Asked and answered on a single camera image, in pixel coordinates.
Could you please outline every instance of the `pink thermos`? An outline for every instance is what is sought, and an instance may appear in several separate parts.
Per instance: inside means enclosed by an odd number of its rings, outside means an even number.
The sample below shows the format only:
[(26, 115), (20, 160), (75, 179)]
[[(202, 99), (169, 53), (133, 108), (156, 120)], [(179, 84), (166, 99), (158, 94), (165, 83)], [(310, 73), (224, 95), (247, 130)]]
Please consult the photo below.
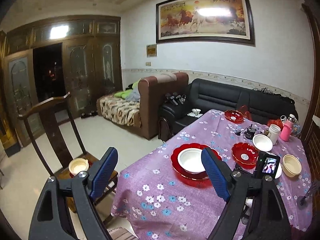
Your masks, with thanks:
[(290, 114), (289, 117), (287, 118), (287, 121), (283, 125), (282, 132), (280, 133), (280, 138), (285, 142), (287, 142), (290, 138), (293, 124), (294, 124), (294, 115)]
[(280, 133), (280, 138), (285, 142), (287, 142), (289, 140), (291, 131), (292, 131), (291, 127), (285, 123), (283, 125), (282, 132)]

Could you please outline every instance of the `chair armrest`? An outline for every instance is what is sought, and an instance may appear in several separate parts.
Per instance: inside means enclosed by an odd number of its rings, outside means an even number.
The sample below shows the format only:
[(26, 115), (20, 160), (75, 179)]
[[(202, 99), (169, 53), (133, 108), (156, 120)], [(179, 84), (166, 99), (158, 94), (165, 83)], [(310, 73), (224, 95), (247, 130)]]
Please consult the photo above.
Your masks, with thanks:
[(190, 109), (186, 105), (177, 105), (174, 106), (171, 103), (164, 103), (159, 108), (159, 117), (165, 118), (169, 124), (172, 125), (176, 120), (184, 117), (190, 112)]
[(183, 72), (150, 76), (140, 80), (141, 135), (147, 139), (158, 134), (158, 110), (166, 93), (182, 93), (188, 85), (188, 75)]

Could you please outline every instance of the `animal print blanket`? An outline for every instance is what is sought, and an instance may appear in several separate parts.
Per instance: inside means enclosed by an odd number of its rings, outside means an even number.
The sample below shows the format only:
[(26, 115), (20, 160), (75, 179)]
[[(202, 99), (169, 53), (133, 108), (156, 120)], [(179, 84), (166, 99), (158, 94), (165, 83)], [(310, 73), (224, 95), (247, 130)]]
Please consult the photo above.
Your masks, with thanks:
[(114, 123), (127, 126), (141, 126), (139, 102), (128, 102), (108, 95), (99, 99), (101, 114)]

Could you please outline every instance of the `purple tablecloth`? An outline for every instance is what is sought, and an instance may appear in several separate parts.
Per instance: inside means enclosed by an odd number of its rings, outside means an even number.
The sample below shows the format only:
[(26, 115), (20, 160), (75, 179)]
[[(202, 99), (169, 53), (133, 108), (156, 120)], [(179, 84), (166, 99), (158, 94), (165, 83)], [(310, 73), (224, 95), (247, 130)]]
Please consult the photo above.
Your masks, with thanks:
[[(205, 187), (199, 182), (189, 186), (179, 180), (172, 168), (170, 156), (182, 144), (206, 144), (217, 150), (222, 160), (233, 169), (235, 161), (231, 154), (232, 146), (238, 142), (252, 144), (242, 135), (236, 136), (235, 130), (251, 124), (258, 126), (260, 131), (267, 128), (247, 119), (237, 125), (226, 120), (221, 111), (208, 111), (167, 143), (120, 173), (111, 213), (126, 217), (140, 240), (207, 238), (225, 202), (217, 196), (211, 184)], [(281, 163), (286, 154), (296, 156), (301, 162), (302, 172), (299, 177), (289, 179), (282, 173), (275, 183), (290, 224), (305, 231), (311, 223), (312, 204), (310, 202), (306, 209), (300, 211), (296, 199), (307, 192), (311, 176), (301, 141), (295, 137), (291, 137), (289, 142), (280, 139), (271, 152), (281, 157)], [(240, 222), (234, 239), (241, 239), (244, 230), (245, 225)]]

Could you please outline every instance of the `picture frame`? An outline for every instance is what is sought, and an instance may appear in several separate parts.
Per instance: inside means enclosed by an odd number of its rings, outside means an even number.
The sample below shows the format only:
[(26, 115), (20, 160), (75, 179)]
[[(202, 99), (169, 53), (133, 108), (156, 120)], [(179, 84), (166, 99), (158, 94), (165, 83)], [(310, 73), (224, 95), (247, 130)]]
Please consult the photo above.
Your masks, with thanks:
[(180, 41), (254, 46), (249, 0), (167, 0), (156, 4), (156, 43)]
[(147, 57), (157, 56), (157, 44), (147, 45)]

